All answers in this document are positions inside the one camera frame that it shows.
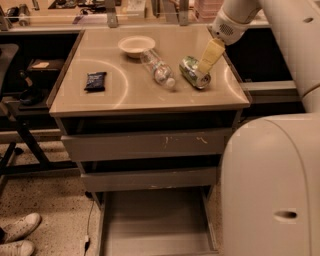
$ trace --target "drawer front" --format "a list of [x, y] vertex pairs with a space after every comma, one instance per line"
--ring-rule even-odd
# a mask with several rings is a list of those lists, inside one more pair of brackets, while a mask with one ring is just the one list
[[82, 174], [89, 192], [211, 186], [217, 167]]
[[72, 161], [222, 154], [231, 128], [63, 136]]

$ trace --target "small white bowl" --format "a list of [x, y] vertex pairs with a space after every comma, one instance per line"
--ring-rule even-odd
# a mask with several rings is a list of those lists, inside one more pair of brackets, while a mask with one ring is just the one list
[[118, 47], [131, 58], [140, 58], [140, 54], [146, 49], [153, 49], [156, 42], [147, 36], [129, 36], [121, 39]]

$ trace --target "drawer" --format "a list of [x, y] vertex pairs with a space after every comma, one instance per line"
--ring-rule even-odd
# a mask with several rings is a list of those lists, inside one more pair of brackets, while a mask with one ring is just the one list
[[200, 188], [104, 193], [97, 255], [217, 255]]
[[84, 162], [89, 192], [212, 186], [220, 156]]
[[63, 136], [74, 162], [222, 154], [231, 128]]
[[119, 114], [60, 118], [68, 135], [232, 127], [236, 110]]

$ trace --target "yellow object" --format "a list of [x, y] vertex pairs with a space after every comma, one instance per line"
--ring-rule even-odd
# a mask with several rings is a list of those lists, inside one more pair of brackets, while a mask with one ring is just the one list
[[203, 74], [208, 73], [212, 66], [220, 59], [224, 51], [225, 46], [220, 39], [214, 38], [210, 40], [202, 55], [202, 59], [199, 61], [197, 70]]

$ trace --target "bottle cap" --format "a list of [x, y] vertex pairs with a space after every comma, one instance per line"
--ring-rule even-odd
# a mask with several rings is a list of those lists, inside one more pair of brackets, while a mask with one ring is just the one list
[[168, 89], [173, 89], [174, 85], [176, 84], [176, 80], [174, 80], [173, 78], [168, 78], [168, 80], [166, 81], [166, 87]]

